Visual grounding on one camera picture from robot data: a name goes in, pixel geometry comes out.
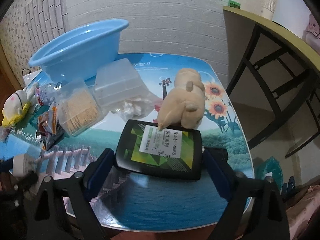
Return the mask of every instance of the stuffed toy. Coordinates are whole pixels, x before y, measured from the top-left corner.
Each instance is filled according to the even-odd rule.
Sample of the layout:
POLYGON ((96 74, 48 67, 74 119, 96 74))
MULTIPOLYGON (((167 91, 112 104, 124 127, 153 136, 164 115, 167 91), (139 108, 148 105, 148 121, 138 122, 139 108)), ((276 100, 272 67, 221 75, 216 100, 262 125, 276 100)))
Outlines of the stuffed toy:
POLYGON ((6 100, 2 109, 3 127, 15 126, 25 117, 28 111, 34 110, 31 106, 36 104, 34 95, 37 87, 39 87, 39 83, 35 82, 30 89, 18 90, 6 100))
POLYGON ((200 74, 191 68, 178 71, 174 88, 165 97, 159 110, 158 129, 169 125, 195 128, 204 116, 205 88, 200 74))
POLYGON ((303 32, 302 40, 320 54, 320 25, 312 14, 310 14, 309 24, 303 32))

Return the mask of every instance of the sunflower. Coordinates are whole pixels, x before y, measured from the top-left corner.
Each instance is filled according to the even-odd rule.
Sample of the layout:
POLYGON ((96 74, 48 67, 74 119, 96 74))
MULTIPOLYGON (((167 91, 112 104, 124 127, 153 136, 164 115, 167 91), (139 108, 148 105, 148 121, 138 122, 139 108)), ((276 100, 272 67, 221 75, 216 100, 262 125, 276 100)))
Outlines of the sunflower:
POLYGON ((228 106, 226 106, 221 101, 212 101, 210 103, 209 112, 211 115, 215 115, 215 118, 218 119, 219 117, 225 117, 227 115, 228 106))
POLYGON ((204 87, 205 87, 205 93, 209 97, 220 97, 220 98, 222 98, 222 96, 225 93, 224 89, 221 86, 219 86, 218 84, 215 84, 215 83, 211 83, 211 82, 205 83, 204 87))

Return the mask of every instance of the white plush toy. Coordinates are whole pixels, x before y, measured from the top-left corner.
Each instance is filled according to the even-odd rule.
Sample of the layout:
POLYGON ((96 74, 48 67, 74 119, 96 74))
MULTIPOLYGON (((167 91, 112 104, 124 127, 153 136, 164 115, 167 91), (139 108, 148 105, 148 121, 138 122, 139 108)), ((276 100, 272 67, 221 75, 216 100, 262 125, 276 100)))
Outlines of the white plush toy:
POLYGON ((14 126, 17 122, 21 121, 27 112, 34 111, 36 104, 35 89, 39 87, 39 83, 35 82, 30 89, 24 88, 13 93, 4 103, 2 109, 2 126, 14 126))

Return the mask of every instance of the clear plastic container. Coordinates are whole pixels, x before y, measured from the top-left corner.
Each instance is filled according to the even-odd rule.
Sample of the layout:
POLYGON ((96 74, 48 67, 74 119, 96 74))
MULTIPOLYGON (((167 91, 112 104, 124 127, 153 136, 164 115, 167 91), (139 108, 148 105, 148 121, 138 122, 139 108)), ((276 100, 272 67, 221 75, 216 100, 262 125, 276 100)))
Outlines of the clear plastic container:
POLYGON ((61 81, 57 84, 49 83, 44 86, 36 88, 36 101, 40 106, 49 106, 55 102, 57 91, 67 84, 66 81, 61 81))
POLYGON ((102 113, 84 81, 76 79, 57 91, 58 120, 63 129, 76 136, 101 120, 102 113))
POLYGON ((139 96, 146 85, 127 58, 113 61, 97 71, 93 89, 102 109, 108 105, 139 96))

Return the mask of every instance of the plastic bottle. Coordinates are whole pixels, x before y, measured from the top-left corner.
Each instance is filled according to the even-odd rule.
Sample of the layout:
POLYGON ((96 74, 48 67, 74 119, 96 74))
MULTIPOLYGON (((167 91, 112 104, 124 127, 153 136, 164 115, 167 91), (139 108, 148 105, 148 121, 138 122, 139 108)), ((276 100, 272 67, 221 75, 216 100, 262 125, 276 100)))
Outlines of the plastic bottle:
POLYGON ((57 84, 49 83, 44 86, 36 88, 36 100, 41 106, 49 106, 57 97, 57 91, 67 84, 66 81, 61 81, 57 84))

